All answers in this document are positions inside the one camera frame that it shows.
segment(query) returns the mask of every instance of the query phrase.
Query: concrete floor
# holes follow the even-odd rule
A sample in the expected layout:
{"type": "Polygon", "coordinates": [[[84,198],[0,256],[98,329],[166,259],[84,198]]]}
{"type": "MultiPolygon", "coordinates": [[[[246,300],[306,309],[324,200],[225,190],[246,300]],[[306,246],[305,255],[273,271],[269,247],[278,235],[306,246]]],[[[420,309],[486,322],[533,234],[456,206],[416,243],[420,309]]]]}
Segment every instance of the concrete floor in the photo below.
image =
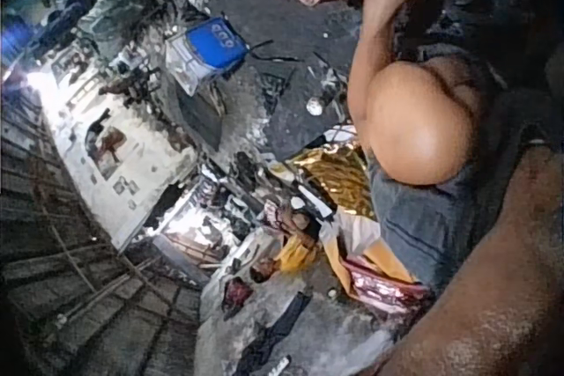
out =
{"type": "MultiPolygon", "coordinates": [[[[253,240],[246,240],[240,249],[251,247],[254,251],[252,246],[264,240],[260,233],[249,237],[253,240]]],[[[200,308],[204,322],[198,331],[195,376],[231,375],[241,352],[256,336],[255,324],[267,327],[273,324],[294,295],[307,286],[313,288],[313,299],[292,333],[274,348],[268,364],[254,372],[255,376],[265,376],[287,355],[291,356],[292,364],[283,373],[286,376],[346,376],[371,364],[390,346],[390,333],[379,328],[375,317],[361,303],[347,297],[328,299],[327,291],[338,288],[339,282],[324,255],[320,256],[299,275],[276,275],[260,285],[250,282],[248,268],[243,269],[238,276],[252,284],[255,293],[227,322],[223,321],[219,308],[218,291],[223,290],[223,284],[214,289],[212,281],[204,290],[200,308]]]]}

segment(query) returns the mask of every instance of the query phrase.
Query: dark clothing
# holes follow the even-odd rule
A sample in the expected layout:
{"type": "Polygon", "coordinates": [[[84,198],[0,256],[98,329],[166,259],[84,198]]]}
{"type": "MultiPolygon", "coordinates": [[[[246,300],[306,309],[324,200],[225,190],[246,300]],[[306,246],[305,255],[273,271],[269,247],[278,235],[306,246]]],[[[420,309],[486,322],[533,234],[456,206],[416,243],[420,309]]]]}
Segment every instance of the dark clothing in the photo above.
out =
{"type": "Polygon", "coordinates": [[[382,238],[421,283],[440,293],[494,226],[526,144],[541,137],[562,151],[562,109],[542,92],[504,92],[481,127],[479,155],[445,183],[398,183],[368,158],[368,176],[382,238]]]}
{"type": "Polygon", "coordinates": [[[311,301],[311,297],[298,292],[284,314],[243,350],[234,376],[249,376],[268,363],[272,350],[277,343],[290,335],[293,325],[309,304],[309,301],[311,301]]]}

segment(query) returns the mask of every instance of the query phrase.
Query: skin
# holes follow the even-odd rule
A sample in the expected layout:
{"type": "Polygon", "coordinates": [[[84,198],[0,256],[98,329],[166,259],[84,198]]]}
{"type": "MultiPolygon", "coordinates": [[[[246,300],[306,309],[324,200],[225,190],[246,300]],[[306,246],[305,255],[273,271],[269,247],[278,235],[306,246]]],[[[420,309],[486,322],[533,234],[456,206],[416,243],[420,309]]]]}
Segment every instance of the skin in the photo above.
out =
{"type": "Polygon", "coordinates": [[[562,169],[546,148],[525,154],[496,226],[377,374],[516,374],[542,347],[564,312],[562,169]]]}
{"type": "Polygon", "coordinates": [[[479,93],[460,59],[392,62],[392,19],[405,1],[365,0],[348,106],[362,147],[388,176],[432,185],[455,176],[471,156],[479,93]]]}

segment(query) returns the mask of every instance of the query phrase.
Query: cloth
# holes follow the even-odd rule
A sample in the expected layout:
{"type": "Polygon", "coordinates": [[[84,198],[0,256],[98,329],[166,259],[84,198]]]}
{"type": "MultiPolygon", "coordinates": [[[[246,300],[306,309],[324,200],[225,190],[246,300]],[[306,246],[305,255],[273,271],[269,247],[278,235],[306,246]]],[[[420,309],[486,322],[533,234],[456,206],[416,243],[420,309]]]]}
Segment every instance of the cloth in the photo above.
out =
{"type": "Polygon", "coordinates": [[[293,325],[308,306],[309,301],[311,297],[298,292],[282,316],[245,348],[234,376],[249,376],[263,367],[268,362],[275,345],[290,335],[293,325]]]}
{"type": "Polygon", "coordinates": [[[493,227],[509,179],[532,138],[562,150],[562,109],[542,92],[504,92],[480,128],[479,156],[449,181],[409,187],[368,158],[375,213],[382,239],[407,270],[440,293],[493,227]]]}
{"type": "Polygon", "coordinates": [[[364,216],[351,215],[338,207],[333,221],[323,223],[320,238],[325,247],[338,236],[342,237],[347,256],[364,256],[378,275],[407,284],[416,282],[382,240],[378,222],[364,216]]]}
{"type": "Polygon", "coordinates": [[[279,261],[280,272],[295,273],[304,270],[315,261],[316,257],[317,247],[309,250],[301,244],[297,235],[293,235],[274,260],[279,261]]]}

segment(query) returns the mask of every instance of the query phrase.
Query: person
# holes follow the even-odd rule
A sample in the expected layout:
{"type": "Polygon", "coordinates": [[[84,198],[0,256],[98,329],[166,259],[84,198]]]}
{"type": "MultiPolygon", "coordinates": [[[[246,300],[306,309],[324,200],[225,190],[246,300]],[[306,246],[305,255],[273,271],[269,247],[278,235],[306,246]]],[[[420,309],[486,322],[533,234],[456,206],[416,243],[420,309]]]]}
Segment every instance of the person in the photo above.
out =
{"type": "Polygon", "coordinates": [[[494,225],[523,153],[561,148],[561,116],[543,93],[503,92],[488,64],[461,49],[394,61],[406,1],[364,0],[347,102],[381,224],[375,264],[438,294],[494,225]]]}
{"type": "Polygon", "coordinates": [[[278,231],[279,252],[264,257],[249,270],[251,279],[262,284],[276,272],[294,273],[314,262],[321,225],[305,211],[292,211],[289,206],[278,207],[272,200],[264,206],[266,220],[278,231]]]}
{"type": "Polygon", "coordinates": [[[524,153],[495,226],[431,310],[360,375],[562,373],[563,160],[543,146],[524,153]]]}

